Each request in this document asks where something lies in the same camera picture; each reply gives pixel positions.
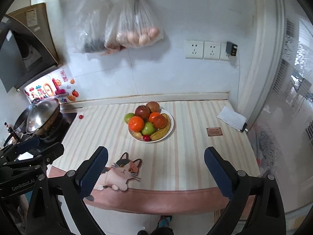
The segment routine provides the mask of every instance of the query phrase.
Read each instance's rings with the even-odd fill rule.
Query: power adapter
[[[226,43],[226,53],[230,56],[236,56],[237,54],[237,45],[232,42]]]

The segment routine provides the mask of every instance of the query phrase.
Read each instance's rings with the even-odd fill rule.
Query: plastic bag
[[[110,12],[107,0],[82,0],[76,10],[74,52],[106,52],[105,24]]]
[[[151,46],[163,39],[163,29],[145,0],[120,0],[106,23],[107,48]]]

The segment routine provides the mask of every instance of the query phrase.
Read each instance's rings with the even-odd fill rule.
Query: cartoon cat
[[[141,159],[129,160],[128,153],[124,153],[120,160],[112,164],[111,168],[104,167],[94,189],[101,191],[104,188],[111,187],[113,190],[126,191],[128,188],[127,180],[136,179],[140,181],[137,174],[141,162]]]

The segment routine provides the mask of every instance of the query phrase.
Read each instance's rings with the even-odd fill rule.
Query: power cord
[[[239,69],[239,77],[238,77],[238,87],[237,87],[237,110],[238,110],[238,105],[239,105],[239,84],[240,84],[240,56],[239,56],[239,49],[237,49],[237,54],[238,54],[238,69]]]

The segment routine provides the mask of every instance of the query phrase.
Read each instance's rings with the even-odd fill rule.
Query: fruit bowl
[[[130,129],[128,129],[129,134],[130,134],[135,140],[138,140],[138,141],[144,142],[144,143],[155,143],[155,142],[158,142],[158,141],[163,140],[164,138],[166,138],[166,137],[171,133],[171,131],[172,131],[173,128],[174,128],[174,119],[173,119],[172,115],[171,115],[169,112],[167,112],[166,110],[161,109],[160,113],[161,113],[161,114],[162,114],[162,113],[167,114],[167,115],[169,116],[169,118],[170,118],[170,121],[171,121],[171,127],[170,127],[169,131],[168,131],[162,138],[160,138],[160,139],[158,139],[158,140],[154,140],[154,141],[144,141],[143,139],[139,139],[139,138],[135,137],[135,136],[134,136],[134,132],[132,132]]]

